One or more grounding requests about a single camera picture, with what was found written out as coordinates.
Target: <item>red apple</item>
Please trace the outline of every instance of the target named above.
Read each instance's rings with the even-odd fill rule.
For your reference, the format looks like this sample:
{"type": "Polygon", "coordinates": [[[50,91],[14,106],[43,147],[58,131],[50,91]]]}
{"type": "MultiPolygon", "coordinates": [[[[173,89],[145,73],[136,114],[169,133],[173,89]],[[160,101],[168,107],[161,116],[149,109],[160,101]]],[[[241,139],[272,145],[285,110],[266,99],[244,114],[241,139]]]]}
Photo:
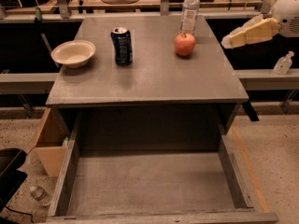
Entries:
{"type": "Polygon", "coordinates": [[[179,56],[189,56],[195,48],[195,37],[191,34],[179,34],[175,38],[175,51],[179,56]]]}

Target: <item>white bowl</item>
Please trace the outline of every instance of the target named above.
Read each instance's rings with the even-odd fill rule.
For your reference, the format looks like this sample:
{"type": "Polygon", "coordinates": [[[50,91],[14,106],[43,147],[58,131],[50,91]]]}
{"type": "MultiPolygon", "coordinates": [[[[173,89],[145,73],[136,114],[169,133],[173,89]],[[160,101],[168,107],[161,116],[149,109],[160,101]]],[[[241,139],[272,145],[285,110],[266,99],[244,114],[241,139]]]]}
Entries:
{"type": "Polygon", "coordinates": [[[70,68],[79,68],[85,65],[95,53],[95,45],[89,41],[74,40],[64,42],[51,53],[56,63],[70,68]]]}

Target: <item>concrete floor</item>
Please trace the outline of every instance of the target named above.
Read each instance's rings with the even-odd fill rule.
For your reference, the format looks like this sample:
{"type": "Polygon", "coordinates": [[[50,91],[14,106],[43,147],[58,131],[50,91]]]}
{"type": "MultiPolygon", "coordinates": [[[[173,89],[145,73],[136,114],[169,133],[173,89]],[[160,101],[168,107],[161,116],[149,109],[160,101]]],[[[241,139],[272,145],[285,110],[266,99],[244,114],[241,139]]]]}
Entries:
{"type": "MultiPolygon", "coordinates": [[[[299,104],[292,104],[290,115],[283,114],[279,103],[255,103],[253,106],[260,121],[251,122],[240,110],[228,133],[251,199],[257,211],[277,213],[279,224],[299,223],[299,104]]],[[[43,107],[37,108],[27,119],[21,108],[0,108],[0,148],[26,149],[43,110],[43,107]]],[[[40,185],[52,194],[57,178],[47,176],[34,149],[21,169],[28,177],[8,206],[31,213],[35,223],[44,222],[48,208],[39,207],[30,197],[29,188],[40,185]]],[[[31,223],[30,217],[7,209],[0,217],[21,224],[31,223]]]]}

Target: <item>water bottle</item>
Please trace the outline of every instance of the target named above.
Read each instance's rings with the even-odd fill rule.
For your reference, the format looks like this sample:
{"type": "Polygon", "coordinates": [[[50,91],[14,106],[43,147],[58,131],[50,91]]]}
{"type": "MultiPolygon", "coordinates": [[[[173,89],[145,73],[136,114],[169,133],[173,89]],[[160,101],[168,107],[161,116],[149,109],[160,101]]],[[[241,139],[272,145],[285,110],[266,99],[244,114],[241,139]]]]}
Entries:
{"type": "Polygon", "coordinates": [[[184,0],[181,14],[180,32],[194,35],[199,0],[184,0]]]}
{"type": "Polygon", "coordinates": [[[277,74],[285,75],[289,71],[291,65],[292,65],[292,56],[294,55],[293,51],[289,51],[289,53],[286,56],[280,57],[278,59],[278,62],[274,66],[274,71],[277,74]]]}
{"type": "Polygon", "coordinates": [[[50,205],[50,195],[40,186],[32,186],[30,188],[30,195],[38,201],[41,206],[47,207],[50,205]]]}

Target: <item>soda can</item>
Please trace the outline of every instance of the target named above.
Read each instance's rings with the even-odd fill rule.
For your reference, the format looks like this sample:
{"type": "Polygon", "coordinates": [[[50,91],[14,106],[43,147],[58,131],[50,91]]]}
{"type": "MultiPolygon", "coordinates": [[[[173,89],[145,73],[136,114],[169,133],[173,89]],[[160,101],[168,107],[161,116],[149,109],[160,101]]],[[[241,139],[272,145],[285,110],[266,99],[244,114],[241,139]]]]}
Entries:
{"type": "Polygon", "coordinates": [[[114,45],[116,64],[121,66],[130,64],[133,59],[130,31],[124,27],[114,27],[111,39],[114,45]]]}

